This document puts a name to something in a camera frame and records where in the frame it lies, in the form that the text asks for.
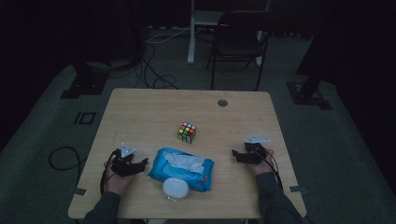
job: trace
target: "desk leg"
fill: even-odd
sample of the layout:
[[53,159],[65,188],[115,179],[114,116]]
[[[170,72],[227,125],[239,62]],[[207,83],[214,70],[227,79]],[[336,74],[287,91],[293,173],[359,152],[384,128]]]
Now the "desk leg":
[[195,0],[191,0],[191,25],[190,25],[190,45],[189,45],[189,55],[187,57],[187,63],[194,63],[195,55]]

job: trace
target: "chair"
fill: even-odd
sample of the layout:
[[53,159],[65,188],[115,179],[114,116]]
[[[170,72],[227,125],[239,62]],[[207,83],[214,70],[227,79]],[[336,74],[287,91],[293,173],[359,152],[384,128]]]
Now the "chair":
[[[215,28],[212,50],[206,68],[212,62],[213,90],[217,62],[247,62],[247,68],[256,57],[262,56],[262,63],[254,91],[262,78],[268,37],[276,32],[277,15],[273,11],[231,11],[224,13]],[[257,33],[262,31],[259,40]]]

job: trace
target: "white paper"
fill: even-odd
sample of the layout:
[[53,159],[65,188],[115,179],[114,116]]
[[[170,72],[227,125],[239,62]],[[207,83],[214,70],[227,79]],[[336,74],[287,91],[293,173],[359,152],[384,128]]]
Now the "white paper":
[[202,165],[204,164],[205,158],[188,155],[177,155],[176,153],[169,152],[165,152],[163,155],[173,167],[182,168],[200,175],[205,169],[205,167]]

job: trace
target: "gray sleeve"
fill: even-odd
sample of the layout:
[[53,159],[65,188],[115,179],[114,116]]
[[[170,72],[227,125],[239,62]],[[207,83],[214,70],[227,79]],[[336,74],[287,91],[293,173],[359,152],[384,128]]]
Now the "gray sleeve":
[[105,192],[96,206],[84,217],[84,224],[113,224],[119,212],[120,195]]
[[304,223],[283,190],[276,182],[274,173],[256,175],[259,187],[259,207],[264,223]]

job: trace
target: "table hole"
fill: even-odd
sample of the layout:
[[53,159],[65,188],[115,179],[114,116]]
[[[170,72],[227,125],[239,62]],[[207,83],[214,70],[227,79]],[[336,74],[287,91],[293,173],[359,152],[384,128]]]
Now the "table hole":
[[218,105],[221,107],[224,107],[224,106],[228,105],[228,102],[224,99],[220,99],[220,100],[218,100]]

